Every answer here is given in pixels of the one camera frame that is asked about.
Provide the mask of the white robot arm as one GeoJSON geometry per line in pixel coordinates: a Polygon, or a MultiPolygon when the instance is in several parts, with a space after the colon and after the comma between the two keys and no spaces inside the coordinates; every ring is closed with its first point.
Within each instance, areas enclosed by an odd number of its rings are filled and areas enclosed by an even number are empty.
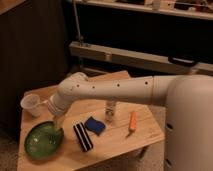
{"type": "Polygon", "coordinates": [[[148,76],[90,81],[83,73],[64,79],[47,102],[57,116],[77,100],[100,99],[166,108],[165,171],[213,171],[213,77],[148,76]]]}

